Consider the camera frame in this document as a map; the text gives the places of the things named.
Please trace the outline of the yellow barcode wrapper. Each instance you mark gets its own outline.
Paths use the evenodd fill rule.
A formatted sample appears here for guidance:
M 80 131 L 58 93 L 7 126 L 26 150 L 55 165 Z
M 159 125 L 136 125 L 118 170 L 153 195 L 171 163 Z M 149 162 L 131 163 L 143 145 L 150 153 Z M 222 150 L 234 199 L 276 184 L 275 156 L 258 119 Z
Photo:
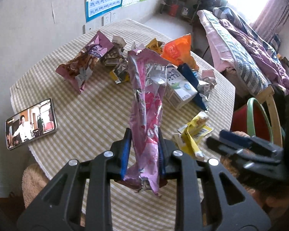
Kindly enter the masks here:
M 182 152 L 200 161 L 203 161 L 205 156 L 199 144 L 204 137 L 213 132 L 213 128 L 207 125 L 208 119 L 207 113 L 201 111 L 173 135 L 173 139 Z

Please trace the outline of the white milk carton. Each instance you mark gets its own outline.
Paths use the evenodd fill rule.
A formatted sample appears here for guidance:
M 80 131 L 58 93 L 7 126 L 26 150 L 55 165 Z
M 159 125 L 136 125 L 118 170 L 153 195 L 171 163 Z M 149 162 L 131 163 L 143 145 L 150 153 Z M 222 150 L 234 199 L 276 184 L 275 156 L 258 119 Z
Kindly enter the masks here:
M 166 78 L 167 85 L 164 97 L 176 110 L 186 105 L 197 95 L 197 90 L 174 65 L 170 64 L 166 67 Z

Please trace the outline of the blue silver foil bag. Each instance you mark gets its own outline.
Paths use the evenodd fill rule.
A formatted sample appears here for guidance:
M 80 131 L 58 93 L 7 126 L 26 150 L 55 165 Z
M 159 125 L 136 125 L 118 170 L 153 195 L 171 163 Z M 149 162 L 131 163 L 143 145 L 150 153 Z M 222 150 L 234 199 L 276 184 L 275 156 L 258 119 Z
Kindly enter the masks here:
M 198 80 L 191 68 L 186 64 L 181 64 L 177 68 L 178 72 L 196 89 L 197 94 L 192 101 L 201 109 L 208 111 L 209 93 L 211 91 L 210 84 Z

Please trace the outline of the long pink foil wrapper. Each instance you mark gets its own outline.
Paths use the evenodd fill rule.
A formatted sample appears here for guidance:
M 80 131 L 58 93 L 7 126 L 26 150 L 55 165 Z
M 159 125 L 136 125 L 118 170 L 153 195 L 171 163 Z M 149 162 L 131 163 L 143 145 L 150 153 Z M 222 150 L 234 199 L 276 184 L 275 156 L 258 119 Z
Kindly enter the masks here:
M 135 191 L 159 194 L 159 127 L 167 86 L 168 61 L 150 49 L 128 52 L 128 72 L 134 93 L 129 126 L 136 162 L 124 181 Z

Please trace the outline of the purple chips bag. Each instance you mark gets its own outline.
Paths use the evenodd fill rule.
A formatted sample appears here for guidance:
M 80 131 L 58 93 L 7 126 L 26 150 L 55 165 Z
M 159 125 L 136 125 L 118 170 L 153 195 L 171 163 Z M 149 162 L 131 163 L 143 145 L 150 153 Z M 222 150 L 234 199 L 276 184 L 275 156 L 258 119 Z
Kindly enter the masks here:
M 68 80 L 77 93 L 81 93 L 95 65 L 113 47 L 113 43 L 98 30 L 73 59 L 57 67 L 56 73 Z

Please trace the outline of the orange snack bag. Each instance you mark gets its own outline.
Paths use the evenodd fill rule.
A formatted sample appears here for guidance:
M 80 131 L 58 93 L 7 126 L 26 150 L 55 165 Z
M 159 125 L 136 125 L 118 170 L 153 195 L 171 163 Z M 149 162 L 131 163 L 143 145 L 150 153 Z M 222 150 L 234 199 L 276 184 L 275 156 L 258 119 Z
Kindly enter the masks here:
M 161 57 L 177 67 L 185 63 L 192 70 L 199 71 L 199 66 L 193 56 L 191 56 L 191 44 L 191 34 L 172 40 L 165 44 Z

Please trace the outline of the red bin green rim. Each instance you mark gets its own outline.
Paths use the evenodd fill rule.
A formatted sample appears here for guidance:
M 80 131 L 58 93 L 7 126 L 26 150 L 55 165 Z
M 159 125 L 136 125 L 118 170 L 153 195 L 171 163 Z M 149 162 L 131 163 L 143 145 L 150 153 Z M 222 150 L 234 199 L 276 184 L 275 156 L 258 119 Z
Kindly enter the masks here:
M 241 131 L 249 136 L 273 142 L 273 134 L 264 108 L 256 98 L 250 98 L 246 105 L 233 113 L 230 130 Z

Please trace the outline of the wooden bed footboard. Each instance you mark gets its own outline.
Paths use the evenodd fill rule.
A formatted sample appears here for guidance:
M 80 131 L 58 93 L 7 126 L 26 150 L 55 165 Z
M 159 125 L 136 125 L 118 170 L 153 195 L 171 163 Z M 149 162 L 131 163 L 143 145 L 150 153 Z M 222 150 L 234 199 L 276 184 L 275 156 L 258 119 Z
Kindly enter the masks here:
M 263 103 L 267 104 L 269 118 L 271 120 L 271 123 L 269 124 L 271 142 L 282 147 L 283 142 L 282 142 L 281 125 L 279 121 L 276 103 L 274 101 L 274 94 L 275 94 L 274 89 L 272 88 L 272 86 L 269 85 L 265 90 L 263 90 L 256 96 L 256 99 L 260 104 Z

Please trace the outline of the purple crumpled duvet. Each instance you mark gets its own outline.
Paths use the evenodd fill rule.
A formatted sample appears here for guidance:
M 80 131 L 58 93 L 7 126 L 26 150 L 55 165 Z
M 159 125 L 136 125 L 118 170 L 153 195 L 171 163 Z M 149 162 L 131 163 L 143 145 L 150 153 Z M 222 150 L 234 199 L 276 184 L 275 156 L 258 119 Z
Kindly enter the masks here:
M 269 56 L 265 48 L 256 40 L 245 34 L 242 30 L 237 29 L 227 19 L 221 19 L 220 23 L 226 28 L 229 33 L 240 42 L 240 44 L 251 55 L 254 62 L 260 68 L 262 73 L 273 84 L 283 86 L 287 94 L 289 93 L 289 76 L 285 69 L 277 60 Z

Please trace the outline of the blue plaid bed quilt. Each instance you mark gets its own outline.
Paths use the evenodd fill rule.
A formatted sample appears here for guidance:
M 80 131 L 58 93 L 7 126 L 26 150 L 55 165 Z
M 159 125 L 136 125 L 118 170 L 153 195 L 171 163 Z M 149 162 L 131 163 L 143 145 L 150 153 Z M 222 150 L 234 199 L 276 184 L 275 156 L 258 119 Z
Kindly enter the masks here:
M 214 68 L 222 73 L 240 97 L 256 96 L 269 85 L 256 62 L 220 20 L 208 10 L 197 12 L 206 32 Z

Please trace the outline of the striped beige tablecloth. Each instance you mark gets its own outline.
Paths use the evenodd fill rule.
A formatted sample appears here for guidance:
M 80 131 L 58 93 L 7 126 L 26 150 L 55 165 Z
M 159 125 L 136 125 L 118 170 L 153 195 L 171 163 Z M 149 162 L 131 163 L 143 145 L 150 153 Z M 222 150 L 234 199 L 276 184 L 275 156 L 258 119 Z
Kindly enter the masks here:
M 99 29 L 112 40 L 118 35 L 127 43 L 147 44 L 156 38 L 167 43 L 171 38 L 133 20 L 122 20 Z M 30 68 L 11 88 L 11 104 L 15 113 L 44 99 L 52 98 L 58 131 L 29 144 L 29 149 L 49 179 L 71 159 L 80 162 L 94 159 L 109 150 L 114 141 L 122 139 L 129 127 L 131 103 L 134 98 L 129 82 L 115 84 L 102 64 L 78 94 L 71 84 L 55 72 L 59 64 L 73 59 L 98 30 L 90 31 L 48 54 Z M 235 87 L 206 61 L 191 53 L 199 72 L 212 69 L 217 85 L 209 94 L 208 125 L 212 135 L 229 129 L 232 121 Z M 193 102 L 176 110 L 163 99 L 162 134 L 172 139 L 176 130 L 199 112 Z M 160 189 L 161 198 L 152 191 L 135 193 L 111 182 L 111 206 L 114 230 L 174 230 L 176 182 L 169 181 Z

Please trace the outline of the smartphone playing video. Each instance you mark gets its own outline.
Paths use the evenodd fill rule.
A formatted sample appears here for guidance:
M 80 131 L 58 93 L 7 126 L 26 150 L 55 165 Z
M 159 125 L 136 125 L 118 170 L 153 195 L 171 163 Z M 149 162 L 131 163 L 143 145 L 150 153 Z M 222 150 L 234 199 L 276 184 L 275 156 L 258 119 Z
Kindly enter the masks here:
M 6 147 L 16 149 L 55 133 L 57 128 L 53 100 L 45 99 L 6 120 Z

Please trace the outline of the pink sheer curtain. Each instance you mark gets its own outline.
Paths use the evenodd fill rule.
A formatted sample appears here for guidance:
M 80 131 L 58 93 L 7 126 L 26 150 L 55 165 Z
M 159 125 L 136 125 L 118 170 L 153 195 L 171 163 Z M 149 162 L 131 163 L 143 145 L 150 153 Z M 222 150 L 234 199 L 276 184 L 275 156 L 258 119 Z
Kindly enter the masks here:
M 268 0 L 260 15 L 251 24 L 254 31 L 267 43 L 289 19 L 288 0 Z

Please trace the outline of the red container under shelf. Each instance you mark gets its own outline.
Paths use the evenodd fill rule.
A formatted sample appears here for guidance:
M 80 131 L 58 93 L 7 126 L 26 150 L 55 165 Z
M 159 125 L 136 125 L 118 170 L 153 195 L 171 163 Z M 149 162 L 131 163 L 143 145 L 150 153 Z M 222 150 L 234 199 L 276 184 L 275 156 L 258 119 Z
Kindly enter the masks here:
M 177 11 L 179 9 L 179 5 L 171 5 L 169 7 L 168 15 L 171 17 L 176 17 Z

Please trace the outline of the dark shelf table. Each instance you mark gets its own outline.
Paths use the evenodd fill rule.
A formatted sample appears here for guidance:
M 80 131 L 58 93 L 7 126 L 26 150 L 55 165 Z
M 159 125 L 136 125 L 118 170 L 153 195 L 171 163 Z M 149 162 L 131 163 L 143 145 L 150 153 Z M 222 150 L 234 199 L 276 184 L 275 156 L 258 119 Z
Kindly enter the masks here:
M 159 13 L 168 14 L 171 5 L 179 5 L 176 18 L 183 19 L 193 25 L 196 21 L 197 11 L 202 0 L 162 0 L 159 7 Z

